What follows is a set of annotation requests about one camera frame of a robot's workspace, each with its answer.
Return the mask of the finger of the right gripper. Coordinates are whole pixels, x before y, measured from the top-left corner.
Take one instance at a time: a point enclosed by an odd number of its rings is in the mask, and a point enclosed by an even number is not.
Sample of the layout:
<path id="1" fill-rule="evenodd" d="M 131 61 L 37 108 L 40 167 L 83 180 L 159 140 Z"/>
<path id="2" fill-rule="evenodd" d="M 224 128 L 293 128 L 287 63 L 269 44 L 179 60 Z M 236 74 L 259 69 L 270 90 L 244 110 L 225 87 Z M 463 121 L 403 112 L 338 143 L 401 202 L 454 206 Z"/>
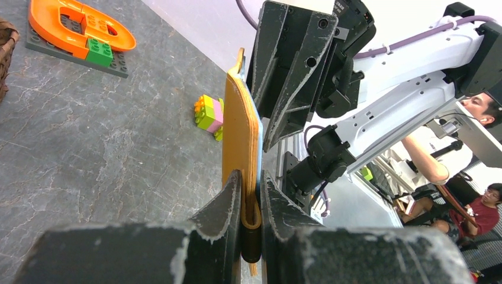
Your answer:
<path id="1" fill-rule="evenodd" d="M 312 10 L 275 1 L 262 5 L 246 79 L 262 118 L 272 115 L 312 14 Z"/>
<path id="2" fill-rule="evenodd" d="M 297 51 L 278 100 L 263 132 L 262 150 L 304 129 L 319 98 L 318 86 L 338 19 L 313 11 L 304 40 Z"/>

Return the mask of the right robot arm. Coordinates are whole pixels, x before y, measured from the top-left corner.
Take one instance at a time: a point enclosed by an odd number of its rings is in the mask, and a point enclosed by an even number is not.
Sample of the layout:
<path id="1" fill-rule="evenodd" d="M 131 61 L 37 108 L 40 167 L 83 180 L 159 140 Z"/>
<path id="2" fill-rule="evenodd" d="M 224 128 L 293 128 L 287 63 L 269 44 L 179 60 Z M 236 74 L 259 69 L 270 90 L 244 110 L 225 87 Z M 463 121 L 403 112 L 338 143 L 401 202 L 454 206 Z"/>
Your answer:
<path id="1" fill-rule="evenodd" d="M 376 33 L 361 1 L 331 13 L 266 1 L 247 85 L 269 119 L 263 149 L 302 132 L 313 115 L 341 118 L 285 164 L 282 191 L 306 208 L 321 183 L 373 160 L 439 111 L 501 81 L 501 25 L 460 2 L 425 32 L 365 51 Z"/>

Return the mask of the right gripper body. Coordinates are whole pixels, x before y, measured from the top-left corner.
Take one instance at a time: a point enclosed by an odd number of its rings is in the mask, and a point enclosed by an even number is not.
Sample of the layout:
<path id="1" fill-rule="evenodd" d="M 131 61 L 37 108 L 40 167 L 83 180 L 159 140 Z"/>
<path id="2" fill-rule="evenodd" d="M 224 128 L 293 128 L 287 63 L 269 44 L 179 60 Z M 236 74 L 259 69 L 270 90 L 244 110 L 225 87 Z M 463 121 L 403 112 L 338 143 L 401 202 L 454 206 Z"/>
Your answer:
<path id="1" fill-rule="evenodd" d="M 361 71 L 354 71 L 355 56 L 374 38 L 374 18 L 362 1 L 335 1 L 333 15 L 338 19 L 325 71 L 320 82 L 316 113 L 337 118 L 358 106 Z"/>

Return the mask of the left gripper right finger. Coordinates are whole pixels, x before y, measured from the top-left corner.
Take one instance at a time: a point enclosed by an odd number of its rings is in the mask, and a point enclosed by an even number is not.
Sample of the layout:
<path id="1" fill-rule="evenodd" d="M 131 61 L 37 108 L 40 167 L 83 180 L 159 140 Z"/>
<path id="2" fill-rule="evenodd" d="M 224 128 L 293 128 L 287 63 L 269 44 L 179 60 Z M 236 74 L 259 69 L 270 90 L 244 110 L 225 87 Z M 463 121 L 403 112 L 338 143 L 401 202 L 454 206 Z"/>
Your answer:
<path id="1" fill-rule="evenodd" d="M 262 172 L 264 283 L 472 283 L 450 239 L 432 228 L 327 228 Z"/>

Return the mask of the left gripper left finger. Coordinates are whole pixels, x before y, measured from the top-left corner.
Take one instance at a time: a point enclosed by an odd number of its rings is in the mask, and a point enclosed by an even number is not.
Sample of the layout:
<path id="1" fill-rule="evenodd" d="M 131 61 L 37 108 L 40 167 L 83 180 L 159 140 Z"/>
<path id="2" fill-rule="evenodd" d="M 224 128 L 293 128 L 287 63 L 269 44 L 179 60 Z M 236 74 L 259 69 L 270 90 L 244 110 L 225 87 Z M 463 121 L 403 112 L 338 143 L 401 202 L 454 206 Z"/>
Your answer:
<path id="1" fill-rule="evenodd" d="M 242 174 L 182 222 L 70 224 L 47 230 L 15 283 L 239 283 Z"/>

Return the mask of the yellow leather card holder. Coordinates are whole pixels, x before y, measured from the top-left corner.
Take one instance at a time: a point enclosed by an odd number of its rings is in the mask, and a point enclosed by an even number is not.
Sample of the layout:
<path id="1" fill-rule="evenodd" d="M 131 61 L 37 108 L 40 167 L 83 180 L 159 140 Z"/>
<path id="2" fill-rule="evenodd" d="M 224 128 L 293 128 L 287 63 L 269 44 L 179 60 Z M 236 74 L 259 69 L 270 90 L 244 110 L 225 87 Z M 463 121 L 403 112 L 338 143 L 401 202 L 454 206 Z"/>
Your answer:
<path id="1" fill-rule="evenodd" d="M 258 145 L 260 125 L 253 99 L 245 83 L 244 48 L 237 54 L 236 64 L 226 75 L 223 122 L 222 179 L 238 170 L 242 185 L 240 223 L 241 256 L 249 265 L 251 276 L 258 275 L 261 258 L 260 226 L 262 217 L 256 197 L 258 184 Z"/>

